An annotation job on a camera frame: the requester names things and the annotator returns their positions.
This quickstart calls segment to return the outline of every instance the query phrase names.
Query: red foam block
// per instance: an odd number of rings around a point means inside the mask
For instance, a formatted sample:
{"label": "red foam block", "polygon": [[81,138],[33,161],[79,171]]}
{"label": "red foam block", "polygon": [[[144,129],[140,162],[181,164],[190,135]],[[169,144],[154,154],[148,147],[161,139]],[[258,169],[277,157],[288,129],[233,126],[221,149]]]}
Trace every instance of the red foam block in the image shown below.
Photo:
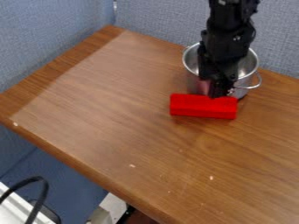
{"label": "red foam block", "polygon": [[226,96],[210,99],[204,95],[172,94],[170,115],[234,119],[237,116],[237,99]]}

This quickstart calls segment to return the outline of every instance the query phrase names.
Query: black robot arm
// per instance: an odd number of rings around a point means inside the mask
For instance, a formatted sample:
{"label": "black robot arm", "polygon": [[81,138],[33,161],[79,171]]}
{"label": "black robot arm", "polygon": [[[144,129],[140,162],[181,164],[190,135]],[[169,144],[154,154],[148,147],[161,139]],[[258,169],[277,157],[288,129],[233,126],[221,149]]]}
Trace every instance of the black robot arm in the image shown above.
{"label": "black robot arm", "polygon": [[206,30],[198,48],[200,79],[210,80],[209,97],[228,95],[238,79],[238,61],[256,36],[250,16],[258,0],[209,0]]}

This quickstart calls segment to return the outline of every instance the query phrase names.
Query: metal pot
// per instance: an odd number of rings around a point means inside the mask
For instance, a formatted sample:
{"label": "metal pot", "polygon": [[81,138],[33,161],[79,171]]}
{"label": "metal pot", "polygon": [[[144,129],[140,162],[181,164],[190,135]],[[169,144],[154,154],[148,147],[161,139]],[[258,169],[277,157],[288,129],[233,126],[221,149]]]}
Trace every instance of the metal pot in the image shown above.
{"label": "metal pot", "polygon": [[[198,78],[198,62],[197,62],[197,49],[200,43],[188,46],[184,49],[181,62],[184,67],[190,72],[188,73],[188,90],[190,94],[208,95],[210,82],[200,80]],[[237,63],[237,81],[234,83],[233,91],[228,94],[237,99],[242,98],[249,89],[258,88],[261,85],[261,76],[257,72],[258,59],[252,49],[249,49],[246,57]],[[253,75],[257,77],[257,84],[252,86]]]}

